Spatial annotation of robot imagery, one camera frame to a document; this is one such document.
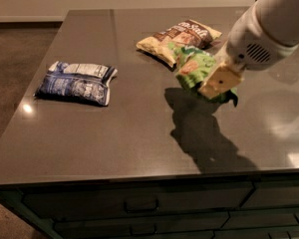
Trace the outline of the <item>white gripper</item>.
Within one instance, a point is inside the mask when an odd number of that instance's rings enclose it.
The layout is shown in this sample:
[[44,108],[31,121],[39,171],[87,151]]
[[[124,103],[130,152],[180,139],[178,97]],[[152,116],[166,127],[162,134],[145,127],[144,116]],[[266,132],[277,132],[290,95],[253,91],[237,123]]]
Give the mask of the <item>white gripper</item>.
[[216,54],[217,66],[201,83],[198,92],[214,99],[239,85],[245,69],[266,70],[292,55],[297,48],[298,45],[284,45],[266,33],[253,5],[233,25]]

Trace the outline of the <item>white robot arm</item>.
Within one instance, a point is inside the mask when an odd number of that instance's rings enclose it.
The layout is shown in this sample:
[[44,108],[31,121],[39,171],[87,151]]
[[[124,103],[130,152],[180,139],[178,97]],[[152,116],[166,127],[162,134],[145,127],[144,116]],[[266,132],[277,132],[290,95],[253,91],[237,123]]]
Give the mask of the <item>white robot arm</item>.
[[257,0],[233,25],[198,92],[213,99],[240,84],[245,70],[266,70],[298,47],[299,0]]

